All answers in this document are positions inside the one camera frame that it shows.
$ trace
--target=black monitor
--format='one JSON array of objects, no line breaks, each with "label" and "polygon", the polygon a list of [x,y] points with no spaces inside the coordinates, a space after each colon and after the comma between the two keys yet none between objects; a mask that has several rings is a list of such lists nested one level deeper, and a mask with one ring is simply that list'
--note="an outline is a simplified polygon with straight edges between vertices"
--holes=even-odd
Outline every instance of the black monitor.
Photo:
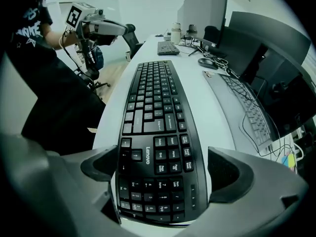
[{"label": "black monitor", "polygon": [[[226,6],[227,0],[184,0],[178,11],[183,34],[218,47],[225,25]],[[195,25],[197,32],[187,33],[189,25]]]},{"label": "black monitor", "polygon": [[257,94],[266,80],[258,99],[274,120],[280,137],[283,137],[315,115],[316,87],[294,60],[286,59],[271,48],[264,57],[249,83]]},{"label": "black monitor", "polygon": [[233,11],[229,28],[270,42],[302,64],[311,41],[294,28],[269,17],[255,13]]}]

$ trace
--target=lenovo logo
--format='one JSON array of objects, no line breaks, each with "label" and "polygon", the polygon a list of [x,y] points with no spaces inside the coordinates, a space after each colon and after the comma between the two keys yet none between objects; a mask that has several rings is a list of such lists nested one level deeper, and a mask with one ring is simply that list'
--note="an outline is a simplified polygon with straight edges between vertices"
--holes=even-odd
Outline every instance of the lenovo logo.
[{"label": "lenovo logo", "polygon": [[146,164],[148,165],[150,163],[150,158],[149,158],[149,149],[150,147],[146,147]]}]

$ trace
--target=person's arm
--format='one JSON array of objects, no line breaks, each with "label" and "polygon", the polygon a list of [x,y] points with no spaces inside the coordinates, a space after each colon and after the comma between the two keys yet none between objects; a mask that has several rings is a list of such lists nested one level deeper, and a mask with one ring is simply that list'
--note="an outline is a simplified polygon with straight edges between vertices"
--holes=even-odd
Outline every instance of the person's arm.
[{"label": "person's arm", "polygon": [[[51,30],[50,25],[45,23],[41,25],[42,31],[43,31],[43,37],[45,38],[46,42],[55,50],[62,49],[62,47],[59,45],[59,39],[62,37],[63,33],[57,33]],[[67,35],[67,37],[64,37],[64,46],[73,45],[75,43],[78,43],[78,39],[76,37],[75,32],[71,32]]]}]

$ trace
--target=small black keyboard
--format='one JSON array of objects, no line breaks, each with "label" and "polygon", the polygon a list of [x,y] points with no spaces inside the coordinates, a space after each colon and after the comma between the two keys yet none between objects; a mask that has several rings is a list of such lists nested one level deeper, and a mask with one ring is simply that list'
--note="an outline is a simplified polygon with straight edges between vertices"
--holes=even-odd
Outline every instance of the small black keyboard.
[{"label": "small black keyboard", "polygon": [[157,54],[158,55],[177,55],[179,54],[179,49],[171,41],[161,41],[158,42]]},{"label": "small black keyboard", "polygon": [[118,144],[121,216],[159,225],[191,221],[206,210],[198,134],[171,61],[138,65]]}]

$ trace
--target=computer mouse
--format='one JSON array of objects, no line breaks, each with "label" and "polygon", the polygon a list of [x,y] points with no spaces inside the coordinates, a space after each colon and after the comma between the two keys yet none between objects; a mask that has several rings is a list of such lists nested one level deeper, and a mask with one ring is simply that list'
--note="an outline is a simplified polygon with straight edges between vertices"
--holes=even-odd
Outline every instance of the computer mouse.
[{"label": "computer mouse", "polygon": [[206,67],[208,69],[218,69],[218,66],[214,62],[212,62],[210,59],[200,58],[197,62],[202,67]]}]

